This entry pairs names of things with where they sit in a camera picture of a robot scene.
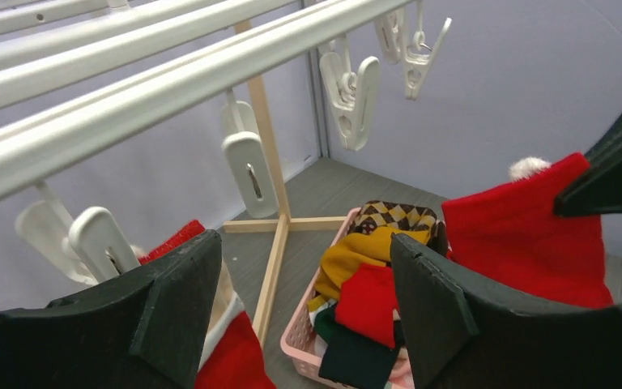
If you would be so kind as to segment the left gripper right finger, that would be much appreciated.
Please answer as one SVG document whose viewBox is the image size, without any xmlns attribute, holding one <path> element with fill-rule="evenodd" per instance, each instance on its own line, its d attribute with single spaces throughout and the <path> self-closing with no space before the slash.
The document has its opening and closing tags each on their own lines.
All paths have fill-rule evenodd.
<svg viewBox="0 0 622 389">
<path fill-rule="evenodd" d="M 520 291 L 404 233 L 392 237 L 390 256 L 416 387 L 519 388 L 509 320 Z"/>
</svg>

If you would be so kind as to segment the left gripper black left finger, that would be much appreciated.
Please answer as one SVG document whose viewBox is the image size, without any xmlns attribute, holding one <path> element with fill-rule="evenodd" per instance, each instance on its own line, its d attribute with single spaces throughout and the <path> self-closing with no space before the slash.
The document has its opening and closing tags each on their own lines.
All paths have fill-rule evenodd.
<svg viewBox="0 0 622 389">
<path fill-rule="evenodd" d="M 191 388 L 221 269 L 207 230 L 147 265 L 49 304 L 68 326 L 47 388 Z"/>
</svg>

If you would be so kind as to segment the red santa sock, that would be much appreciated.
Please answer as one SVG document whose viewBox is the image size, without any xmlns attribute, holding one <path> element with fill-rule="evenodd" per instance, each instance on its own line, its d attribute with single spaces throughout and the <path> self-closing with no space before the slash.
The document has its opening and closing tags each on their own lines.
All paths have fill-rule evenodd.
<svg viewBox="0 0 622 389">
<path fill-rule="evenodd" d="M 548 300 L 611 305 L 600 216 L 553 212 L 555 197 L 589 166 L 573 153 L 529 178 L 444 202 L 452 260 Z"/>
<path fill-rule="evenodd" d="M 274 388 L 262 347 L 234 289 L 227 264 L 220 264 L 211 316 L 194 386 L 198 389 Z"/>
</svg>

